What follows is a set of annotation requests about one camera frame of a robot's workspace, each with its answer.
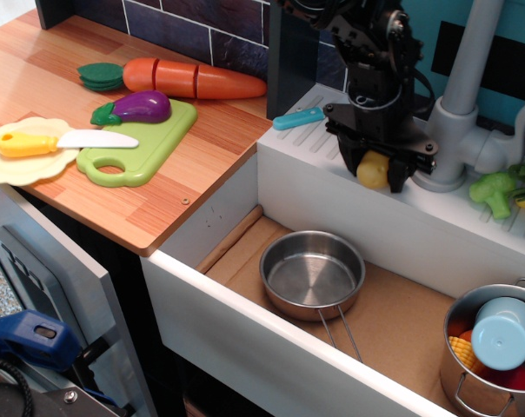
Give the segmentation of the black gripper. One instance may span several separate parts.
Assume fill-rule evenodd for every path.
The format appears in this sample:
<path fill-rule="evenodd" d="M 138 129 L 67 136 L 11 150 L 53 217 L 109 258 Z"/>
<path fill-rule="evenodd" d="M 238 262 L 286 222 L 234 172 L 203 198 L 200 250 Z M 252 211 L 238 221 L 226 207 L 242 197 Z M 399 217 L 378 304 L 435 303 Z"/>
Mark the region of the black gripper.
<path fill-rule="evenodd" d="M 327 131 L 337 136 L 342 159 L 353 175 L 369 150 L 389 157 L 389 189 L 401 193 L 417 170 L 430 174 L 435 166 L 438 145 L 414 121 L 435 103 L 430 82 L 416 69 L 399 79 L 391 68 L 364 63 L 348 65 L 347 75 L 348 101 L 323 108 Z"/>

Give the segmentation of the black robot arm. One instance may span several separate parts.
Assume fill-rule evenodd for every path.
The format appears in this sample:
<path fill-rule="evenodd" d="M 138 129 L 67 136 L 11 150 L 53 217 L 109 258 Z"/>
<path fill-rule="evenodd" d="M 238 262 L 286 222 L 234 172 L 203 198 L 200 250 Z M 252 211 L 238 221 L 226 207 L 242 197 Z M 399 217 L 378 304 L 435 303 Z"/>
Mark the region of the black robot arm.
<path fill-rule="evenodd" d="M 432 110 L 435 98 L 420 105 L 415 84 L 430 86 L 417 69 L 422 42 L 399 1 L 281 1 L 287 13 L 326 30 L 347 69 L 348 103 L 324 106 L 327 131 L 336 135 L 351 173 L 370 151 L 386 156 L 387 184 L 399 193 L 416 172 L 435 169 L 436 142 L 414 121 Z"/>

